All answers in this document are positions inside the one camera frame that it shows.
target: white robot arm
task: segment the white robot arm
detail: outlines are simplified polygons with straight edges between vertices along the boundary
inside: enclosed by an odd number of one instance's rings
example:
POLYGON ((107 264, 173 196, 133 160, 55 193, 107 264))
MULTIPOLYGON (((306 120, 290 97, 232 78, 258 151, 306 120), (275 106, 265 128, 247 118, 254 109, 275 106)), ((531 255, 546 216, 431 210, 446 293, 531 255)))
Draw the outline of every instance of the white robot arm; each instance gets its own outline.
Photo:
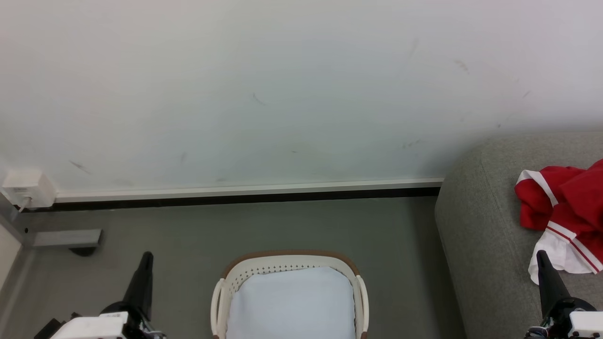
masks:
POLYGON ((603 312, 570 296, 545 251, 538 251, 536 259, 543 320, 540 326, 528 329, 525 338, 599 338, 603 334, 603 312))
POLYGON ((34 339, 167 339, 149 320, 153 296, 153 254, 145 252, 123 301, 106 307, 97 317, 73 313, 69 322, 52 319, 34 339))

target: electrical outlet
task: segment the electrical outlet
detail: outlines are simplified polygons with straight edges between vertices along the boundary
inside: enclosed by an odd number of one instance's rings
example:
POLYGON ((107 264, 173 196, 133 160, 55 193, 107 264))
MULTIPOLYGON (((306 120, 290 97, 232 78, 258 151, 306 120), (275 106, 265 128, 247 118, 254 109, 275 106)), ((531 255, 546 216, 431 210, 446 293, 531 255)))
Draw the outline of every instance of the electrical outlet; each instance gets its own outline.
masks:
POLYGON ((31 201, 28 208, 50 207, 54 204, 57 191, 48 178, 38 170, 9 171, 2 188, 10 200, 21 206, 26 198, 31 201))

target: gray sofa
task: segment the gray sofa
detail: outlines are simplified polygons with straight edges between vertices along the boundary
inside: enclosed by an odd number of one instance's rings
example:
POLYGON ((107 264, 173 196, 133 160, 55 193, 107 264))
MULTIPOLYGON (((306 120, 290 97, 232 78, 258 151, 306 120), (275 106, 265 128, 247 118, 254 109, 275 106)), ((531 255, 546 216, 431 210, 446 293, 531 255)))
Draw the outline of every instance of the gray sofa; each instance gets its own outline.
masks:
MULTIPOLYGON (((488 141, 454 166, 435 214, 468 339, 519 339, 541 321, 528 274, 540 232, 519 225, 521 170, 601 158, 603 133, 558 133, 488 141)), ((603 310, 603 273, 560 273, 571 295, 603 310)))

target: white laundry basket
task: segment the white laundry basket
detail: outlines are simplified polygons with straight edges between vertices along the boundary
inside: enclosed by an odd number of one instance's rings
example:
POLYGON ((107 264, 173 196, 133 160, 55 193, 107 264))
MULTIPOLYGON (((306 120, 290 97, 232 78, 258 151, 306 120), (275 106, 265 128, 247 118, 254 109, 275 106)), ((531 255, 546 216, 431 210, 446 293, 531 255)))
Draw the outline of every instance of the white laundry basket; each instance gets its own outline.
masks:
POLYGON ((250 253, 224 270, 213 290, 211 324, 213 339, 226 339, 230 302, 241 284, 255 274, 331 267, 345 275, 354 291, 356 339, 367 339, 368 294, 356 265, 344 255, 318 250, 282 250, 250 253))

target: basket handle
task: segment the basket handle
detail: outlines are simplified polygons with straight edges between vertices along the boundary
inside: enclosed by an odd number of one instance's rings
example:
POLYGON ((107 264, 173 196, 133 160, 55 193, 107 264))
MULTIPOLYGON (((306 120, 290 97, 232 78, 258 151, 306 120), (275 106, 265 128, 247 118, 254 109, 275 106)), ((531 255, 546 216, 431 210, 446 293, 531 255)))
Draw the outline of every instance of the basket handle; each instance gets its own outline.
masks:
POLYGON ((362 295, 362 314, 364 315, 364 321, 362 322, 362 331, 368 331, 368 292, 367 287, 364 285, 364 280, 360 276, 356 276, 358 284, 360 284, 360 294, 362 295))
POLYGON ((213 289, 212 311, 210 315, 212 335, 218 335, 218 299, 220 297, 220 292, 222 291, 222 285, 224 285, 224 278, 220 279, 213 289))

